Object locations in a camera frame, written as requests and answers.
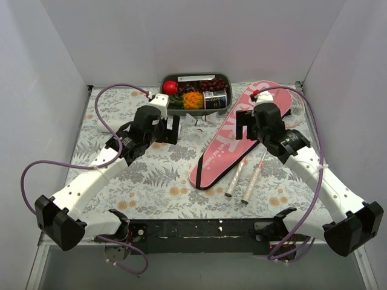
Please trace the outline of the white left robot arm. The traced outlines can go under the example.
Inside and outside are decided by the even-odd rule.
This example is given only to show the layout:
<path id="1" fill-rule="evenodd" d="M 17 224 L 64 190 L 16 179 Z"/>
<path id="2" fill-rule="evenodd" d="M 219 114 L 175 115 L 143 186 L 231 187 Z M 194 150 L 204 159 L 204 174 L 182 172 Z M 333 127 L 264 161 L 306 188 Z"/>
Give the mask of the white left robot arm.
<path id="1" fill-rule="evenodd" d="M 62 250 L 74 248 L 85 237 L 104 237 L 123 242 L 129 235 L 129 219 L 117 210 L 84 214 L 83 209 L 111 179 L 145 154 L 154 142 L 176 144 L 180 117 L 172 127 L 159 109 L 142 106 L 133 121 L 119 128 L 91 164 L 50 198 L 40 196 L 34 203 L 39 228 Z"/>

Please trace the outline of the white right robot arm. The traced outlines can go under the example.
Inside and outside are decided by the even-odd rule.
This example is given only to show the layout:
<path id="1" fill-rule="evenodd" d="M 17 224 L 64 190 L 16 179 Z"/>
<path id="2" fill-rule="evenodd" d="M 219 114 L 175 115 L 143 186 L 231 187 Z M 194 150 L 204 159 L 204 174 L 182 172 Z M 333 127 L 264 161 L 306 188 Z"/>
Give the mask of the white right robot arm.
<path id="1" fill-rule="evenodd" d="M 269 154 L 294 171 L 318 195 L 330 214 L 327 221 L 294 208 L 274 217 L 273 231 L 280 240 L 295 233 L 325 241 L 338 255 L 346 257 L 373 239 L 384 214 L 378 202 L 367 203 L 353 193 L 324 164 L 322 154 L 298 130 L 287 129 L 274 103 L 256 105 L 236 112 L 236 139 L 260 141 Z"/>

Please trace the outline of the white shuttlecock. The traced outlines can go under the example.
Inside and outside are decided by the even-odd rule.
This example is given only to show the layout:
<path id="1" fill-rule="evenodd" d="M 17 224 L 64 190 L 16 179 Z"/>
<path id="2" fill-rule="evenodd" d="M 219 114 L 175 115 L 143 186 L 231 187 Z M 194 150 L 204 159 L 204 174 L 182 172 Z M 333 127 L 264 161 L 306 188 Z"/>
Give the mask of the white shuttlecock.
<path id="1" fill-rule="evenodd" d="M 217 125 L 218 124 L 218 113 L 214 112 L 214 113 L 211 113 L 209 115 L 204 115 L 204 116 L 202 116 L 202 120 L 209 123 L 209 124 Z"/>
<path id="2" fill-rule="evenodd" d="M 186 114 L 186 118 L 185 118 L 185 121 L 184 121 L 184 124 L 186 126 L 196 126 L 198 124 L 198 122 L 199 122 L 198 119 L 196 119 L 195 117 L 193 117 L 190 114 Z"/>

